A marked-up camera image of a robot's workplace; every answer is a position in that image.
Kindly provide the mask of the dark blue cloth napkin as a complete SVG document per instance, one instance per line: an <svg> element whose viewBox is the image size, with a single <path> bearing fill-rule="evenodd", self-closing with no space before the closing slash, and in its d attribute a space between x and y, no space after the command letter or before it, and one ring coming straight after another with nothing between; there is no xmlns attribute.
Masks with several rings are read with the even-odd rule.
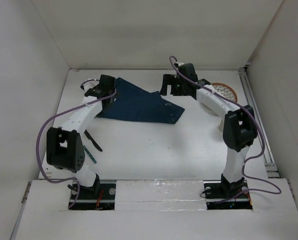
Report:
<svg viewBox="0 0 298 240"><path fill-rule="evenodd" d="M148 92L122 78L115 82L115 99L99 118L128 122L175 124L185 109L163 99L160 92Z"/></svg>

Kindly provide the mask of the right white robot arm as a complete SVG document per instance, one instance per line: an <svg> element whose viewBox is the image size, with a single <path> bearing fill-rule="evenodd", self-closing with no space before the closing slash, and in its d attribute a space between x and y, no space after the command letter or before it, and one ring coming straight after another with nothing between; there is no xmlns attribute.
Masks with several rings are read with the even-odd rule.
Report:
<svg viewBox="0 0 298 240"><path fill-rule="evenodd" d="M221 117L227 157L220 191L224 196L231 197L243 184L243 163L257 137L254 110L249 105L242 106L223 96L207 80L198 79L193 64L175 62L172 66L176 73L163 76L161 95L165 96L170 86L173 96L191 96Z"/></svg>

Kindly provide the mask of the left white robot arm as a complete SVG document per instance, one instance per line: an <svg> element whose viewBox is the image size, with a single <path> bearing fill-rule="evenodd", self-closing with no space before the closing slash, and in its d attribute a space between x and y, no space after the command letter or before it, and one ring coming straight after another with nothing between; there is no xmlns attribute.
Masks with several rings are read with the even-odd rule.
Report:
<svg viewBox="0 0 298 240"><path fill-rule="evenodd" d="M72 172L89 198L99 195L100 179L85 163L82 135L92 120L112 102L116 93L115 80L113 76L102 74L97 84L92 81L83 84L84 97L80 107L59 127L47 131L47 163Z"/></svg>

